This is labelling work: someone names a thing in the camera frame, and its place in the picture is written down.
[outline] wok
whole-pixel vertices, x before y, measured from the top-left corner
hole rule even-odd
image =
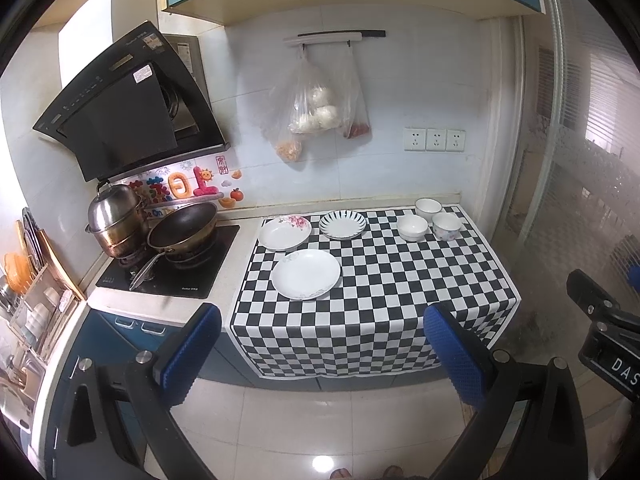
[[[191,204],[165,216],[149,231],[146,244],[158,251],[140,269],[131,282],[134,290],[148,276],[152,267],[167,253],[189,253],[211,236],[218,223],[218,208],[212,202]]]

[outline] round plate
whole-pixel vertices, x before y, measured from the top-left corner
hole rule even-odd
[[[363,215],[355,211],[332,211],[320,219],[320,232],[333,240],[355,238],[367,226]]]
[[[270,251],[288,251],[298,247],[311,234],[311,222],[299,215],[269,220],[258,233],[258,241]]]
[[[312,300],[322,296],[339,279],[338,260],[318,249],[302,249],[287,254],[271,271],[271,283],[290,300]]]

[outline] gas stove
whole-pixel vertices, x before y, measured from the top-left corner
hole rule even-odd
[[[152,269],[152,277],[133,292],[205,299],[239,229],[238,225],[216,227],[214,236],[196,253],[181,255],[173,261],[167,256],[161,257]],[[96,286],[129,290],[133,277],[153,254],[154,251],[142,248],[126,261],[113,260]]]

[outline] pot handle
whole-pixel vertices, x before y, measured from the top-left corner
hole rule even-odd
[[[145,281],[145,278],[151,272],[151,268],[156,264],[156,261],[160,259],[161,256],[164,256],[164,252],[156,254],[153,258],[151,258],[145,265],[140,269],[140,272],[136,274],[136,277],[129,285],[129,290],[134,290],[138,288],[140,283]]]
[[[110,186],[111,182],[109,182],[109,179],[105,179],[105,180],[101,180],[100,182],[98,182],[98,185],[95,187],[95,192],[100,194],[100,188],[103,186]]]

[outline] bolt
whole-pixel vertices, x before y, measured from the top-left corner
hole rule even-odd
[[[154,355],[149,350],[143,350],[142,352],[138,352],[136,355],[136,361],[143,365],[144,363],[151,361],[153,356]]]
[[[509,361],[510,358],[511,356],[504,350],[496,350],[494,352],[494,359],[499,363],[506,363]]]
[[[554,366],[559,370],[564,370],[566,368],[566,361],[561,357],[554,357]]]
[[[80,359],[80,361],[78,362],[78,369],[80,371],[87,371],[89,368],[91,368],[91,366],[94,364],[93,361],[91,361],[91,359],[89,359],[88,357],[85,357],[84,359]]]

